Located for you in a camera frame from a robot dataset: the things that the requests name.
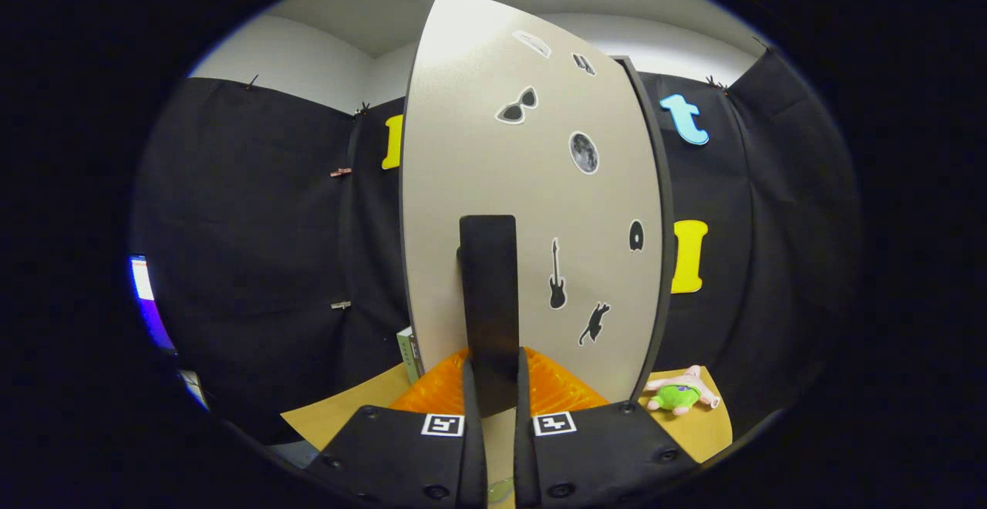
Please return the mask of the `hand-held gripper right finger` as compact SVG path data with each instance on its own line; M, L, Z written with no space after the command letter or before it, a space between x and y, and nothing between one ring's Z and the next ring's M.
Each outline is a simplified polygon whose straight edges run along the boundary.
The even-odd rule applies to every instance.
M533 350L518 354L517 508L642 508L700 470L638 401L534 414Z

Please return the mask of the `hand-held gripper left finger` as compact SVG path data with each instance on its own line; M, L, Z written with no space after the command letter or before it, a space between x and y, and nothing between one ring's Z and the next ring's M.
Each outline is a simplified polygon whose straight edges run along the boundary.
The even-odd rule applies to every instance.
M352 508L486 508L470 352L447 357L389 406L356 408L305 474Z

